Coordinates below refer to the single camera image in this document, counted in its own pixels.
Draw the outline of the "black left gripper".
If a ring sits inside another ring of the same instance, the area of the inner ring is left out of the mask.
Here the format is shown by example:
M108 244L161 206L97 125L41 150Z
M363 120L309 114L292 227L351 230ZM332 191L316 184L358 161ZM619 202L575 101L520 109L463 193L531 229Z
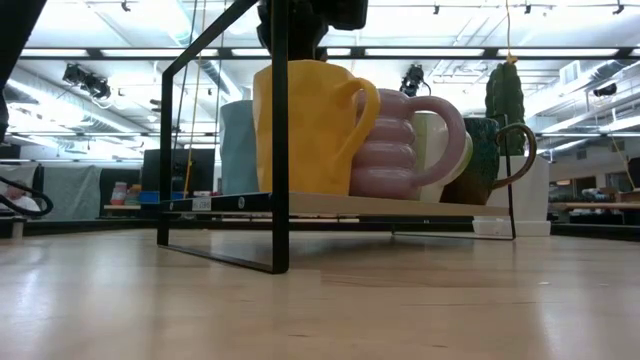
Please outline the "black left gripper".
M291 28L320 29L318 31L290 30L289 60L326 61L325 47L320 42L329 26L339 30L357 30L366 24L368 0L259 0L258 30L271 28L273 2L287 2Z

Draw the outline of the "yellow orange mug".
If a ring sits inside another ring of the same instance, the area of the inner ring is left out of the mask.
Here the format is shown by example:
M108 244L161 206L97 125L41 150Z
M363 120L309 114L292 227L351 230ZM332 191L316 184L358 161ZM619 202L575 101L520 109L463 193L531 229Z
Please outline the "yellow orange mug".
M347 69L288 63L289 190L346 196L352 160L373 129L378 89Z

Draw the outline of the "light blue mug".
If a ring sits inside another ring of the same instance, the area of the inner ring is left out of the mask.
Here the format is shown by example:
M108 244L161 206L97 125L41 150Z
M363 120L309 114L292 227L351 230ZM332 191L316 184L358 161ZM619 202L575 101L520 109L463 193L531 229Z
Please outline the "light blue mug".
M253 102L230 102L223 105L220 112L223 125L220 150L222 193L258 192Z

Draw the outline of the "pale purple ribbed mug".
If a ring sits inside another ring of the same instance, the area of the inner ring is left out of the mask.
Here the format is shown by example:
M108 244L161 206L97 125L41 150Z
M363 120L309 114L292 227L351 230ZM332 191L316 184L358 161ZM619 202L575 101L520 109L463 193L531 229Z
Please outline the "pale purple ribbed mug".
M419 190L449 175L464 155L466 129L460 112L447 100L434 96L410 97L400 91L381 89L381 108L365 142L353 157L349 194L409 200ZM416 139L411 120L429 111L444 122L446 143L435 163L415 170Z

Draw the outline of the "green mug white handle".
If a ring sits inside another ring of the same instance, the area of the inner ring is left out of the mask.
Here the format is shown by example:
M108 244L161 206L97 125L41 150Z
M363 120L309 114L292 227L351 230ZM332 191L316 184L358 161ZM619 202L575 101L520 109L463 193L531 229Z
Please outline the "green mug white handle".
M448 143L448 130L444 120L432 112L417 112L411 120L416 138L412 145L416 153L417 172L434 165L441 157ZM419 200L427 203L438 203L446 185L458 178L468 166L473 154L473 141L466 134L465 148L456 167L439 182L420 188Z

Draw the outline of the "teal brown glazed mug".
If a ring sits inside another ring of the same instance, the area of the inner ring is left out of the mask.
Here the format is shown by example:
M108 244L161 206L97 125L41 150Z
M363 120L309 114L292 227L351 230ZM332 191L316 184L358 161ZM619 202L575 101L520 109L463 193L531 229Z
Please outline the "teal brown glazed mug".
M519 180L533 166L537 151L535 134L523 123L501 128L496 120L490 118L466 117L464 122L473 142L472 156L464 171L444 187L440 202L484 206L493 190ZM507 139L512 132L524 135L531 150L517 172L499 179L500 150L508 152L509 157L516 154L514 150L507 149L507 146L516 144L515 140Z

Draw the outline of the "black overhead rig beam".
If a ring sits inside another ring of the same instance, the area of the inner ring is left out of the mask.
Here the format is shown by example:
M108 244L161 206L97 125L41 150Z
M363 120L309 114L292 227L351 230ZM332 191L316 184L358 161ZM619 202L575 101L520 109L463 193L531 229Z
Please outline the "black overhead rig beam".
M640 60L640 47L328 47L339 60L500 60L511 54L522 60ZM27 48L24 60L155 61L180 56L182 48Z

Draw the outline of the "black computer monitor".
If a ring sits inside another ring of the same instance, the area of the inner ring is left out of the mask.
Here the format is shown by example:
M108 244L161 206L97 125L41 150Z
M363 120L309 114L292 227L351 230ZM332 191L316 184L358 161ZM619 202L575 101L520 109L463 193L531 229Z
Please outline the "black computer monitor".
M220 171L215 169L215 151L213 149L177 149L172 154L169 166L172 190L182 192L188 182L188 192L212 192L214 176ZM141 188L143 191L160 190L160 150L146 150L143 157Z

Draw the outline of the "green cactus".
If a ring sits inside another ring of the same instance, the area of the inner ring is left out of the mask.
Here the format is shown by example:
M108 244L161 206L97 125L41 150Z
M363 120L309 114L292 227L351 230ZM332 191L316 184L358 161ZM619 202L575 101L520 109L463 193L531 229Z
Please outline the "green cactus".
M485 117L496 120L500 129L524 123L524 95L515 64L500 63L490 73L485 107Z

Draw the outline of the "blue storage box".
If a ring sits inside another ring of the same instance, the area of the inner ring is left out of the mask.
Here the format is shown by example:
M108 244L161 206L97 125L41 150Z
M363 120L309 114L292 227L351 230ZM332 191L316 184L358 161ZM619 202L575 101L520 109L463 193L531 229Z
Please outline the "blue storage box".
M173 192L172 200L181 200L184 198L183 192ZM138 197L140 204L158 204L160 202L160 193L158 191L141 191Z

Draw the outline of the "grey partition panel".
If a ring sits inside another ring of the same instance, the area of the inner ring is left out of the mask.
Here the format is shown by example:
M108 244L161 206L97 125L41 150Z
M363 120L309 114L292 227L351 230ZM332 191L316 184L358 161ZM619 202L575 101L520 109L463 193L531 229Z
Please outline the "grey partition panel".
M48 167L44 170L44 194L54 204L45 216L50 221L94 220L101 204L101 169Z

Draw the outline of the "white hexagonal planter pot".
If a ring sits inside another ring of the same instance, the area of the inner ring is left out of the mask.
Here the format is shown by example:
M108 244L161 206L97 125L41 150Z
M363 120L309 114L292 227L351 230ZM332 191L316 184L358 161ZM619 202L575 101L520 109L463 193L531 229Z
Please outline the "white hexagonal planter pot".
M546 237L551 223L547 219L549 201L549 163L540 156L529 171L511 184L514 226L518 237ZM511 218L477 216L473 229L477 235L511 237Z

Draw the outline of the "wooden background table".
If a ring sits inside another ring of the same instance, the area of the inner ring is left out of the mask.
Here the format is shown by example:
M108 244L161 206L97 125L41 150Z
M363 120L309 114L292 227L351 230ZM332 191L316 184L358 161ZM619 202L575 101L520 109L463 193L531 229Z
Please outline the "wooden background table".
M584 189L578 197L553 198L548 209L561 223L640 226L640 188Z

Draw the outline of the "wooden shelf black metal frame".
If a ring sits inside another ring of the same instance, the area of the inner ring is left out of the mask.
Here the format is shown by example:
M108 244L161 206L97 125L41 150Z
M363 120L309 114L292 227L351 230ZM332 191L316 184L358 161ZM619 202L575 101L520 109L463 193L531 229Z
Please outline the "wooden shelf black metal frame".
M288 165L276 166L272 193L172 199L171 155L173 88L170 81L177 71L189 64L213 40L247 12L258 0L235 0L209 27L202 32L162 73L161 132L160 132L160 204L156 225L156 244L160 248L195 255L242 268L269 274L283 274L289 270L290 217L293 215L378 215L378 216L513 216L513 196L508 196L507 207L462 205L451 203L421 203L410 200L324 195L289 192ZM211 254L169 243L172 213L270 213L272 263L262 264L231 256Z

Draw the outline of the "black table frame rails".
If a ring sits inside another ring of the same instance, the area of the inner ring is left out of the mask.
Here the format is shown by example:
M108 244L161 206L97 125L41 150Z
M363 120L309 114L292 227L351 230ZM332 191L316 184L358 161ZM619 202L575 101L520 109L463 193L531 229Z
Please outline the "black table frame rails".
M129 229L153 229L156 222L152 219L99 219L82 221L31 221L24 225L25 236L59 235L96 231L116 231ZM213 220L173 220L174 229L240 230L265 231L271 228L271 222L256 219ZM396 218L365 217L357 222L336 219L305 219L291 221L293 231L368 231L368 232L471 232L470 220L436 220L434 222L406 222ZM601 224L562 224L553 223L551 233L558 236L597 238L640 243L640 226L601 225Z

